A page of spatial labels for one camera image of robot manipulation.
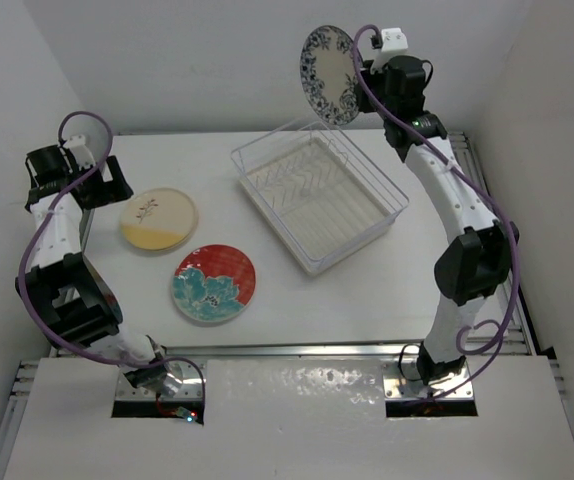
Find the black patterned plate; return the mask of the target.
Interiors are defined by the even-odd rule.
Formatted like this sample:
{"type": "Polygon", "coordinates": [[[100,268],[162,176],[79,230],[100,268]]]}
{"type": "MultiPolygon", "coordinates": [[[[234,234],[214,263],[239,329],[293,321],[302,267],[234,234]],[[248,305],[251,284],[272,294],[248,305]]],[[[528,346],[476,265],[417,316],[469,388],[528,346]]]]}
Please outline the black patterned plate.
{"type": "Polygon", "coordinates": [[[359,113],[353,65],[353,40],[342,29],[323,25],[303,43],[299,73],[304,96],[313,112],[329,125],[351,123],[359,113]]]}

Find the tan plate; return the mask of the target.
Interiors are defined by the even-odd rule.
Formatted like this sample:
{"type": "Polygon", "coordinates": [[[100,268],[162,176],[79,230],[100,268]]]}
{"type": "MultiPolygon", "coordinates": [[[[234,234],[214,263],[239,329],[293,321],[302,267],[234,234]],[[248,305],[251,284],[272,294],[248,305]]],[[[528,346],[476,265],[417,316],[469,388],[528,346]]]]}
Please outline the tan plate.
{"type": "Polygon", "coordinates": [[[161,187],[127,202],[119,216],[119,230],[133,247],[164,251],[186,242],[195,232],[198,221],[197,206],[189,195],[161,187]]]}

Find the red blue floral plate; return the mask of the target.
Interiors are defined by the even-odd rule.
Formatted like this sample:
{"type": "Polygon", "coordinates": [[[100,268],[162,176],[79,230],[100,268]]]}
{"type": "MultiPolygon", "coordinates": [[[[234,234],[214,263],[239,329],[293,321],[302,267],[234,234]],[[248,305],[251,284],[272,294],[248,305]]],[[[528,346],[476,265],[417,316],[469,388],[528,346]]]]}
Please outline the red blue floral plate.
{"type": "Polygon", "coordinates": [[[171,281],[177,309],[198,324],[216,325],[238,316],[256,291],[256,269],[238,248],[204,245],[178,265],[171,281]]]}

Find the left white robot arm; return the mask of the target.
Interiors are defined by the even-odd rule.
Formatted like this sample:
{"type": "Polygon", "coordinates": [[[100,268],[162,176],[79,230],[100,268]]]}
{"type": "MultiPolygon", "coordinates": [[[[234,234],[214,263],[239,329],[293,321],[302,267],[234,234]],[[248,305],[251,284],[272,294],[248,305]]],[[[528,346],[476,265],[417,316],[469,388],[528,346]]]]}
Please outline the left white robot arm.
{"type": "Polygon", "coordinates": [[[87,213],[132,197],[118,161],[109,157],[105,179],[82,136],[27,154],[26,203],[40,236],[24,278],[16,281],[55,347],[120,368],[134,388],[159,391],[168,373],[162,351],[148,336],[123,326],[118,301],[83,253],[87,213]]]}

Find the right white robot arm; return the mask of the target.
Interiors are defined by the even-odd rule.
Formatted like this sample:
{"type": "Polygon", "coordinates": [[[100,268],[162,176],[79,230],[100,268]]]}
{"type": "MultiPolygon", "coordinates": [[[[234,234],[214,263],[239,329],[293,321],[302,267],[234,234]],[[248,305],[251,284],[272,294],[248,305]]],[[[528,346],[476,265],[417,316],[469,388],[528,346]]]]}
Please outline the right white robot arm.
{"type": "Polygon", "coordinates": [[[448,242],[434,265],[440,292],[435,319],[416,360],[420,381],[429,384],[464,366],[466,338],[486,300],[507,280],[518,233],[464,174],[445,127],[425,109],[431,63],[399,55],[381,70],[361,60],[355,68],[359,111],[381,116],[387,143],[425,189],[448,242]]]}

